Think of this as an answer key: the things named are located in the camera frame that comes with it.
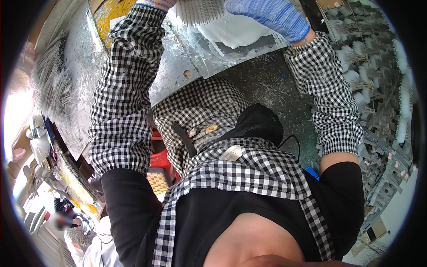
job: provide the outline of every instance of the checkered sleeve cover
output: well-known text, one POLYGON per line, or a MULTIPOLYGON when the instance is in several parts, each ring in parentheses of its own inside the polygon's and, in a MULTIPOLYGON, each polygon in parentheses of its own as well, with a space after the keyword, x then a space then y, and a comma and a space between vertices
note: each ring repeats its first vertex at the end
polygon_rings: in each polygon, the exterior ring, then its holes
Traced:
POLYGON ((317 112, 313 114, 313 125, 319 132, 323 155, 333 152, 357 155, 363 136, 357 123, 357 105, 328 36, 316 32, 313 42, 288 49, 285 59, 300 92, 314 97, 317 112))
POLYGON ((108 33, 111 53, 102 68, 91 107, 89 152, 99 174, 115 168, 146 173, 151 131, 148 89, 160 64, 164 12, 135 5, 108 33))

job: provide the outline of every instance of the blue knit glove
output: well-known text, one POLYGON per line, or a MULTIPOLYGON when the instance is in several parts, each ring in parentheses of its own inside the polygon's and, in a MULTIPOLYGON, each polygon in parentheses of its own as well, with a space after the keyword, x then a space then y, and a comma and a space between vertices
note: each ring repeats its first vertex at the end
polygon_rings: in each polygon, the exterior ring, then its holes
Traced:
POLYGON ((137 0, 136 5, 152 7, 165 13, 173 7, 178 0, 137 0))
POLYGON ((228 0, 224 5, 228 12, 253 18, 291 43, 304 39, 310 30, 289 0, 228 0))

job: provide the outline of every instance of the concrete floor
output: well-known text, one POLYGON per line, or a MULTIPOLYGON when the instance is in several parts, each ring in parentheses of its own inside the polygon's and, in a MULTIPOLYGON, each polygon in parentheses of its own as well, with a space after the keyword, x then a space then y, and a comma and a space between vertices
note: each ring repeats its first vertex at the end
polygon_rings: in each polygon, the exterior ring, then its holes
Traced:
MULTIPOLYGON (((228 79, 251 103, 260 103, 278 115, 284 127, 284 139, 295 135, 299 140, 300 164, 303 168, 310 166, 310 157, 320 162, 315 148, 317 133, 311 123, 311 106, 307 104, 309 99, 300 98, 282 51, 248 60, 216 77, 228 79)), ((297 157, 298 145, 295 139, 290 138, 281 150, 292 152, 297 157)))

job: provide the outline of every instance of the black strap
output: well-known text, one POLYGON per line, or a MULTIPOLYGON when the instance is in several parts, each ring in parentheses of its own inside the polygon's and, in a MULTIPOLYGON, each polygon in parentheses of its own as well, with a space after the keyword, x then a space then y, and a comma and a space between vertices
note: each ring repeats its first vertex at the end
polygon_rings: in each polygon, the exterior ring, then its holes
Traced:
POLYGON ((190 157, 194 157, 197 155, 197 151, 194 148, 193 143, 191 142, 190 138, 188 137, 187 133, 184 132, 184 130, 180 127, 180 125, 177 122, 172 123, 172 130, 179 135, 181 140, 184 142, 185 147, 187 148, 188 154, 190 157))

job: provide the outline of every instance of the black and white checkered apron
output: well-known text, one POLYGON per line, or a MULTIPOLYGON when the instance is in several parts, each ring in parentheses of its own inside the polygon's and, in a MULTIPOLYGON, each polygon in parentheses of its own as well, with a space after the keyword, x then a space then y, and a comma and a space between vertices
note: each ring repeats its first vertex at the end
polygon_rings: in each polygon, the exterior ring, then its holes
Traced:
POLYGON ((239 115, 249 106, 234 85, 210 78, 187 85, 153 108, 167 157, 182 177, 168 189, 163 201, 153 266, 172 266, 176 204, 192 188, 246 191, 299 201, 322 260, 335 258, 330 231, 294 155, 277 150, 261 138, 231 138, 211 144, 234 128, 239 115), (192 142, 196 156, 188 155, 183 141, 171 129, 174 122, 186 133, 195 131, 192 142), (218 129, 205 134, 211 125, 218 129), (242 156, 235 161, 220 160, 231 146, 238 146, 242 156))

